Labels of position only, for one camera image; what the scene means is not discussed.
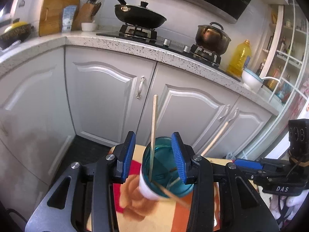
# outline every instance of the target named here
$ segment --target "wooden cutting board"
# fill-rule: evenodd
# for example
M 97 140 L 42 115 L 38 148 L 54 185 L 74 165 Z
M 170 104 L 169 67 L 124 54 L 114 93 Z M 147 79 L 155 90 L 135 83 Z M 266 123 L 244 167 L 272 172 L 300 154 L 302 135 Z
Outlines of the wooden cutting board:
M 76 5 L 76 16 L 79 3 L 80 0 L 43 0 L 39 22 L 39 36 L 61 32 L 63 9 L 69 5 Z

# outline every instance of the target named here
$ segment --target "white kitchen cabinet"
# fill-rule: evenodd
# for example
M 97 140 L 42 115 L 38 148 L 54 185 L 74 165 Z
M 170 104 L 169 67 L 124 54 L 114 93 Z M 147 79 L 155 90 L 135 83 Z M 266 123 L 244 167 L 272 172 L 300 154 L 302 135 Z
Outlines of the white kitchen cabinet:
M 128 131 L 136 132 L 155 61 L 76 47 L 67 47 L 65 58 L 76 133 L 114 146 L 124 141 Z
M 258 134 L 270 117 L 270 112 L 240 96 L 232 107 L 230 114 L 222 121 L 222 125 L 231 118 L 233 120 L 230 121 L 221 137 L 219 137 L 205 156 L 223 158 L 229 152 L 236 156 Z M 199 154 L 203 152 L 221 127 L 210 137 L 210 140 L 198 152 Z
M 0 139 L 36 177 L 51 183 L 74 136 L 63 48 L 25 62 L 0 80 Z
M 150 140 L 153 96 L 159 95 L 156 136 L 171 137 L 179 132 L 195 151 L 209 139 L 229 113 L 238 95 L 204 78 L 157 64 L 148 92 L 136 143 Z
M 43 199 L 48 185 L 30 173 L 0 141 L 0 201 L 13 208 L 27 220 Z M 26 224 L 11 216 L 20 227 Z

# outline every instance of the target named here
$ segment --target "metal pot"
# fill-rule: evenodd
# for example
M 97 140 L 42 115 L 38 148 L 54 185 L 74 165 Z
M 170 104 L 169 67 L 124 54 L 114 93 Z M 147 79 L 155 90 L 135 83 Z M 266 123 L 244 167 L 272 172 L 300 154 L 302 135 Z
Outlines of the metal pot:
M 216 52 L 218 55 L 222 55 L 226 52 L 231 39 L 223 31 L 221 24 L 217 22 L 211 22 L 210 25 L 199 25 L 195 36 L 197 45 L 204 47 L 205 49 Z
M 120 4 L 115 5 L 115 15 L 124 23 L 155 29 L 166 21 L 164 16 L 147 9 L 148 3 L 146 2 L 141 1 L 140 6 L 128 5 L 125 0 L 118 0 L 118 2 Z

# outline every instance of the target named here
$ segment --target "white wall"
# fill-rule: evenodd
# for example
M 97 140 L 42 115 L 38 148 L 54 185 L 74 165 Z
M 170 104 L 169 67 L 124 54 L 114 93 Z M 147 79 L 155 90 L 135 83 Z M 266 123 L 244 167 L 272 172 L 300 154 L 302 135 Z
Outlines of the white wall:
M 220 23 L 224 32 L 232 39 L 227 52 L 222 56 L 221 64 L 227 66 L 236 46 L 249 39 L 254 54 L 262 35 L 262 25 L 267 15 L 268 5 L 261 0 L 252 0 L 236 24 L 229 24 L 224 19 L 182 0 L 125 0 L 128 4 L 139 5 L 140 1 L 149 3 L 148 8 L 167 18 L 157 29 L 158 35 L 182 42 L 188 46 L 195 43 L 197 26 L 212 21 Z M 114 13 L 117 0 L 105 0 L 95 16 L 100 25 L 121 26 L 123 23 Z

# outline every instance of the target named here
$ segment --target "metal screw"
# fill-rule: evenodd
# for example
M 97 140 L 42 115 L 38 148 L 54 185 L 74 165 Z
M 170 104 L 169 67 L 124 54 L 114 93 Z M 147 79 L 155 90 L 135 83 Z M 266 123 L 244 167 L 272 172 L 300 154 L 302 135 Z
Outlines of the metal screw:
M 107 159 L 107 160 L 113 160 L 114 158 L 115 158 L 115 155 L 113 155 L 113 154 L 108 154 L 105 157 L 105 159 Z
M 202 159 L 202 156 L 196 154 L 196 155 L 193 155 L 193 159 L 196 161 L 199 161 Z
M 232 163 L 232 162 L 228 163 L 228 167 L 230 169 L 236 169 L 236 165 L 234 163 Z
M 71 164 L 71 168 L 73 168 L 73 169 L 75 169 L 75 168 L 79 168 L 79 162 L 73 162 L 72 164 Z

